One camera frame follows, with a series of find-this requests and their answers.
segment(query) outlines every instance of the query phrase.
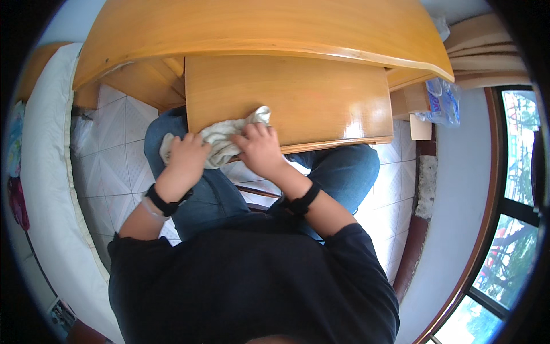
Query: white bedsheet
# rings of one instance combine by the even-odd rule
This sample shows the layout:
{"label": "white bedsheet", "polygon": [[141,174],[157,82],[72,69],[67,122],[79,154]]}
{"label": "white bedsheet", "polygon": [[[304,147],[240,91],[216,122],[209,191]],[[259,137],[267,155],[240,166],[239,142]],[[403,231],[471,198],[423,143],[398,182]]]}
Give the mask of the white bedsheet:
{"label": "white bedsheet", "polygon": [[20,177],[29,237],[53,289],[86,325],[123,343],[109,304],[109,275],[97,263],[69,158],[72,83],[81,48],[59,48],[36,82],[25,110]]}

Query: cardboard box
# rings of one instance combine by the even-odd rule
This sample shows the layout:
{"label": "cardboard box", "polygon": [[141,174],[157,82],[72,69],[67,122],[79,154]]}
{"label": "cardboard box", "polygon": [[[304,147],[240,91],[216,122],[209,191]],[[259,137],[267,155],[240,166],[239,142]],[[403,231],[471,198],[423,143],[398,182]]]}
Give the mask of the cardboard box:
{"label": "cardboard box", "polygon": [[409,113],[427,112],[430,110],[428,91],[425,83],[407,86],[389,94],[392,102],[393,119],[409,120]]}
{"label": "cardboard box", "polygon": [[430,111],[430,101],[425,83],[418,83],[393,91],[389,94],[392,102],[392,117],[401,121],[411,122],[411,138],[413,140],[432,139],[432,123],[416,118],[415,112]]}

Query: hand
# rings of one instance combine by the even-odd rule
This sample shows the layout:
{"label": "hand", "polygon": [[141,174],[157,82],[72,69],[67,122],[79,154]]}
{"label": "hand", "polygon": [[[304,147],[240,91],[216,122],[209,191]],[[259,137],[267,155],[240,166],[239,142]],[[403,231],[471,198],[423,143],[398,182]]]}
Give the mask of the hand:
{"label": "hand", "polygon": [[209,143],[202,144],[200,134],[176,136],[170,144],[170,163],[157,178],[155,191],[165,202],[177,202],[199,181],[204,171]]}
{"label": "hand", "polygon": [[239,158],[255,174],[270,181],[277,177],[288,163],[284,160],[279,147],[277,132],[263,123],[248,124],[243,129],[246,137],[232,135],[231,141],[243,152]]}

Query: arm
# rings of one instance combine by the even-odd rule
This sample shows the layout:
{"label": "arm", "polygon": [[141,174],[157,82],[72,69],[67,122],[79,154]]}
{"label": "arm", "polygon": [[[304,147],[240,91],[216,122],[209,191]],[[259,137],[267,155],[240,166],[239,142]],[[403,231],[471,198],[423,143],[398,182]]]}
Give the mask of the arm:
{"label": "arm", "polygon": [[[170,164],[158,176],[155,184],[158,196],[167,203],[182,199],[201,178],[210,150],[210,144],[202,145],[200,134],[188,133],[183,140],[176,136],[170,145]],[[162,216],[160,209],[155,207],[151,200],[144,199],[120,228],[120,238],[158,238],[164,221],[151,215],[143,202],[147,202],[152,211]]]}
{"label": "arm", "polygon": [[[312,181],[289,165],[281,154],[277,132],[262,123],[249,124],[244,136],[234,135],[232,141],[243,151],[242,161],[257,175],[278,186],[291,201],[302,198],[311,188]],[[338,233],[351,223],[353,215],[324,191],[320,191],[305,215],[310,226],[322,238]]]}

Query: curtain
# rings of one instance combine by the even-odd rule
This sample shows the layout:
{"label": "curtain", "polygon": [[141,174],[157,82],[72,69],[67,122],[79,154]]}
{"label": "curtain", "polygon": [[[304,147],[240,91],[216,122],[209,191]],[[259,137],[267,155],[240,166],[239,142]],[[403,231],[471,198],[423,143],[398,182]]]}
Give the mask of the curtain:
{"label": "curtain", "polygon": [[445,48],[455,82],[463,89],[531,85],[512,38],[495,14],[451,26]]}

